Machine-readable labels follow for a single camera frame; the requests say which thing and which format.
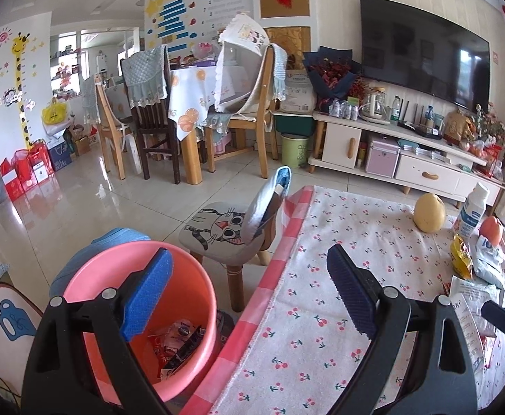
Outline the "white grey pouch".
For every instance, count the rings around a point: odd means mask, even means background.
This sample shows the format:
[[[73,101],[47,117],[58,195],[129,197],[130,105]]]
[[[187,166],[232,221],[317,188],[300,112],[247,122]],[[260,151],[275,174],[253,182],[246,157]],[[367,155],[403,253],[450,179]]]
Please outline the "white grey pouch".
[[[480,235],[474,243],[474,273],[479,280],[494,285],[505,306],[505,252],[501,246],[493,246]]]

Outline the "silver foil bag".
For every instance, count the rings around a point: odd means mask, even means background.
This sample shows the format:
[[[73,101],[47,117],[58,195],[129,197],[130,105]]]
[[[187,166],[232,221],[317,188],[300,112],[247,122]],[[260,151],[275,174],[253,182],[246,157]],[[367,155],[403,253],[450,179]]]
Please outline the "silver foil bag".
[[[482,317],[482,307],[488,301],[502,304],[503,293],[493,284],[466,281],[454,275],[450,283],[450,295],[462,294],[466,305],[475,321],[479,334],[484,337],[495,337],[495,326]]]

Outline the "white blue wrapper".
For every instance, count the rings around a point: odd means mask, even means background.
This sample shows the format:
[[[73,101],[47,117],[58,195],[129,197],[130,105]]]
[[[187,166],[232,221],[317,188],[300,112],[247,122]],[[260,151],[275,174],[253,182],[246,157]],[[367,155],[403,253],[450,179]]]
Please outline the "white blue wrapper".
[[[483,236],[479,236],[476,242],[476,255],[478,260],[495,266],[501,265],[505,260],[505,255],[502,249],[499,246],[492,246]]]

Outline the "yellow red snack packet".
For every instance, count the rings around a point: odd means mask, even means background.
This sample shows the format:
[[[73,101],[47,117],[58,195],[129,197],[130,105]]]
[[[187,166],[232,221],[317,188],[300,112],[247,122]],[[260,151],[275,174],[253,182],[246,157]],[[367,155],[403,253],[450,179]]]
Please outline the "yellow red snack packet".
[[[450,244],[452,268],[456,275],[464,280],[473,278],[473,260],[468,244],[458,234],[453,236]]]

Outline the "red snack wrapper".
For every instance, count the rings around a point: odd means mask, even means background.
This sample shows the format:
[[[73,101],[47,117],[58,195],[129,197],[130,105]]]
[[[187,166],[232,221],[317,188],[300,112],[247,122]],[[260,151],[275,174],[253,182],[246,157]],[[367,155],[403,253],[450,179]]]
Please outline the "red snack wrapper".
[[[179,338],[170,333],[150,334],[147,340],[153,347],[160,370],[168,364],[181,347]]]

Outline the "green trash bin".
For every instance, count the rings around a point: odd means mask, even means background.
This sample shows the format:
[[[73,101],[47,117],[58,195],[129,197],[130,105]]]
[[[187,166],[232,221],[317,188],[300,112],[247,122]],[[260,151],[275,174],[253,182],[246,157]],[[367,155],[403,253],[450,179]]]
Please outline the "green trash bin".
[[[295,134],[282,135],[282,163],[292,169],[307,162],[310,138]]]

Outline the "cream cushion blue print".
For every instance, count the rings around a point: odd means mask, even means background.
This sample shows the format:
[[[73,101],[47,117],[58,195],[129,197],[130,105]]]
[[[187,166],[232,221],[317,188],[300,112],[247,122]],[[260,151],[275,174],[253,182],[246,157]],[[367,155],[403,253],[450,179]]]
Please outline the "cream cushion blue print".
[[[21,401],[26,363],[43,312],[18,289],[0,282],[0,396]]]

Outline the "red orange apple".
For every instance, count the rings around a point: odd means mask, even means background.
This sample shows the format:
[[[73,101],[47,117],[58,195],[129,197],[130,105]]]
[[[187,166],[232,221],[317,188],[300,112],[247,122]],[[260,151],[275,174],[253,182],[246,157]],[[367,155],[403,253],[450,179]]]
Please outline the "red orange apple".
[[[498,218],[489,216],[480,225],[479,235],[485,237],[492,246],[497,247],[503,237],[503,226]]]

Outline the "white plastic bottle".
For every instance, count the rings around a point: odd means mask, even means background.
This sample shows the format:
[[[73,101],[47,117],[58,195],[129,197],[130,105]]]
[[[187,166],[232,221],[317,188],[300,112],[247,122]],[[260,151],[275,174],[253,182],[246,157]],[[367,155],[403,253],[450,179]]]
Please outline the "white plastic bottle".
[[[462,239],[468,239],[478,227],[487,206],[488,189],[477,183],[463,202],[452,229]]]

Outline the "pink plastic bucket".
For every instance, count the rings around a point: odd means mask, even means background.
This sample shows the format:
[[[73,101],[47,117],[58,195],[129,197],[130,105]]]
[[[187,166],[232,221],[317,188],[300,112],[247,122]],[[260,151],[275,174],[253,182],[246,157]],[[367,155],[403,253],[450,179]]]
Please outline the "pink plastic bucket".
[[[113,246],[90,259],[75,273],[63,297],[74,303],[90,300],[106,288],[119,288],[130,273],[145,268],[161,247],[172,255],[173,272],[146,329],[134,336],[130,346],[154,390],[164,401],[170,401],[198,386],[213,362],[217,340],[215,291],[209,275],[193,256],[177,246],[158,241]],[[178,320],[202,325],[205,335],[188,361],[173,376],[160,380],[159,363],[147,336],[163,333]]]

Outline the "yellow pear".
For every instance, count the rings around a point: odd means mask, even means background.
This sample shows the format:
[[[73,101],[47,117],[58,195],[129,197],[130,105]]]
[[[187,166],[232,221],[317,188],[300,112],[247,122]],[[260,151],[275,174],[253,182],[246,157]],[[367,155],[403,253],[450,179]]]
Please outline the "yellow pear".
[[[435,233],[440,230],[447,217],[443,201],[433,193],[421,196],[415,206],[413,221],[417,228],[425,233]]]

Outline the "red gift bags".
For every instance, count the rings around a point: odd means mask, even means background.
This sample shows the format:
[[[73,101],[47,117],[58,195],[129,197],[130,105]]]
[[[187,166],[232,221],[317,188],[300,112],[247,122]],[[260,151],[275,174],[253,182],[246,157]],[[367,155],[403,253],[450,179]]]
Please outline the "red gift bags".
[[[39,140],[29,150],[17,150],[11,159],[0,164],[0,174],[11,201],[16,201],[28,190],[53,177],[53,163],[46,144]]]

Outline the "pink storage box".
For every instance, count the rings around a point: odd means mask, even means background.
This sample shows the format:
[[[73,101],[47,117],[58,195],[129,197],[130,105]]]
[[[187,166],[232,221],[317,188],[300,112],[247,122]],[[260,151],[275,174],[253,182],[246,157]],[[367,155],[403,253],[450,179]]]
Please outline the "pink storage box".
[[[400,156],[400,146],[397,140],[370,135],[365,164],[365,172],[393,178]]]

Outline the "white tv cabinet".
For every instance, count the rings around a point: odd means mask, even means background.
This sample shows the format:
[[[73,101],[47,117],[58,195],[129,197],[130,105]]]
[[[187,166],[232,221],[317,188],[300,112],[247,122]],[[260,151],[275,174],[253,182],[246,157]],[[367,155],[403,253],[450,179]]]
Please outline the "white tv cabinet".
[[[447,144],[407,132],[390,124],[373,124],[313,115],[316,123],[310,170],[336,172],[400,185],[404,193],[414,188],[462,202],[476,187],[488,190],[487,204],[494,205],[505,184],[476,170],[486,161]]]

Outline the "cat print small chair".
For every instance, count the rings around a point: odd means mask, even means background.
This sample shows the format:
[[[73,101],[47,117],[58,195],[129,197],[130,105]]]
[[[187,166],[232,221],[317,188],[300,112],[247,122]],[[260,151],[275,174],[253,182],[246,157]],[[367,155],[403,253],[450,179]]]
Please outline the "cat print small chair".
[[[226,271],[231,308],[245,308],[242,269],[254,258],[270,263],[276,218],[291,185],[292,169],[281,166],[267,179],[247,207],[213,202],[195,213],[179,233],[179,243],[198,261],[220,263]]]

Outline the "glass electric kettle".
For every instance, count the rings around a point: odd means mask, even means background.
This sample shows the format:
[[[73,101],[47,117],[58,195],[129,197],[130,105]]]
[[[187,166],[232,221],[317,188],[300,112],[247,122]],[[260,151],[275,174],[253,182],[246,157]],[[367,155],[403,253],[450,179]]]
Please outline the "glass electric kettle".
[[[386,103],[386,98],[385,87],[370,87],[359,108],[359,116],[369,122],[388,125],[391,122],[391,109]]]

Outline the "yellow bag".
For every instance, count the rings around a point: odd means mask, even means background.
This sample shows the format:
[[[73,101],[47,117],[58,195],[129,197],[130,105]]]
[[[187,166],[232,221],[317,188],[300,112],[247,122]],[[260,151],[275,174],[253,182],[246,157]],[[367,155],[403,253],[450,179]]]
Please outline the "yellow bag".
[[[52,127],[67,121],[68,105],[63,100],[52,98],[48,105],[42,110],[42,121],[46,127]]]

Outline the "left wooden chair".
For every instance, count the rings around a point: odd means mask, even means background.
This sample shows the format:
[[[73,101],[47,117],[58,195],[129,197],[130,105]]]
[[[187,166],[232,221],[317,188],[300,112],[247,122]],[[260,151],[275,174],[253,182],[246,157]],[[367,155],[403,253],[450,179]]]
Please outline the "left wooden chair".
[[[94,75],[93,83],[99,119],[95,124],[95,128],[97,128],[99,134],[104,168],[107,173],[111,172],[111,158],[117,168],[118,179],[125,180],[126,170],[122,154],[126,147],[126,137],[130,134],[130,126],[122,123],[114,116],[100,74]]]

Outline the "black flat television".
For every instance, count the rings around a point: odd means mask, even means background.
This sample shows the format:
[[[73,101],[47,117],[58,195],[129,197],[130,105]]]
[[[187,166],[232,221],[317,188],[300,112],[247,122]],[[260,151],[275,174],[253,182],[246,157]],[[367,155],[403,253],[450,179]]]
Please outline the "black flat television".
[[[366,78],[393,83],[469,111],[488,106],[490,45],[455,22],[391,0],[359,0]]]

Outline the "red flower bouquet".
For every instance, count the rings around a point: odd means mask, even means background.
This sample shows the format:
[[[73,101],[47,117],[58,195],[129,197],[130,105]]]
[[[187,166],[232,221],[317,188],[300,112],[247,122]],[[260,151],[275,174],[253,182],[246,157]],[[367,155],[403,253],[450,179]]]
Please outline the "red flower bouquet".
[[[364,99],[362,65],[353,60],[352,49],[320,46],[316,52],[304,52],[302,63],[316,93],[318,111],[328,113],[336,100]]]

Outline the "light wooden chair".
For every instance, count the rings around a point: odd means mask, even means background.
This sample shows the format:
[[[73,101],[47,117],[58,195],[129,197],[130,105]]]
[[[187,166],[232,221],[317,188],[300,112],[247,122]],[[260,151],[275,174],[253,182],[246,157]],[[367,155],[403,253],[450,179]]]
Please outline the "light wooden chair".
[[[267,179],[267,137],[270,137],[272,156],[277,157],[275,137],[267,135],[268,129],[272,127],[272,109],[275,105],[273,86],[274,67],[275,45],[269,44],[264,52],[254,88],[244,105],[238,111],[212,112],[212,114],[206,118],[203,132],[205,135],[206,164],[208,165],[208,171],[210,173],[215,172],[217,161],[255,150],[258,154],[260,176],[263,179]],[[255,134],[256,147],[247,146],[246,140],[244,140],[242,144],[238,144],[237,148],[230,152],[216,153],[214,133],[218,130],[220,123],[222,137],[229,129],[242,132],[243,138],[246,138],[247,131],[253,131]]]

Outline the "dining table with cloth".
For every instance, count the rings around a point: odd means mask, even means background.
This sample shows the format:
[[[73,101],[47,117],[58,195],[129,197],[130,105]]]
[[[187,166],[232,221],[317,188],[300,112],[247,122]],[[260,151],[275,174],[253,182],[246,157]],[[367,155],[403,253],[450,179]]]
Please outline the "dining table with cloth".
[[[205,123],[214,104],[215,66],[191,66],[170,73],[169,118],[176,124],[186,182],[199,185],[203,181],[198,153],[196,128]]]

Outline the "dark wooden chair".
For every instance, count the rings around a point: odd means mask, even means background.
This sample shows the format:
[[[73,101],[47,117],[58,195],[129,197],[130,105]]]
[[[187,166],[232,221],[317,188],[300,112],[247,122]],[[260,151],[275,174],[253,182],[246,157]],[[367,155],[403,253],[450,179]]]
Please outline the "dark wooden chair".
[[[180,184],[176,123],[169,118],[170,64],[166,45],[141,50],[120,61],[134,137],[145,180],[150,178],[148,155],[167,155],[174,183]]]

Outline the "giraffe height wall sticker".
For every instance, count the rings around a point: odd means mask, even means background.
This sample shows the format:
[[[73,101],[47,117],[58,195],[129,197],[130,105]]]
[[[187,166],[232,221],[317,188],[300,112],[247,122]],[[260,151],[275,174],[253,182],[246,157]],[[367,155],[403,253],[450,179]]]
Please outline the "giraffe height wall sticker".
[[[29,34],[23,35],[21,32],[13,38],[11,52],[14,55],[14,79],[15,79],[15,103],[19,112],[20,128],[26,149],[31,149],[33,142],[30,139],[29,126],[26,118],[26,108],[24,103],[24,79],[23,79],[23,55],[29,41]]]

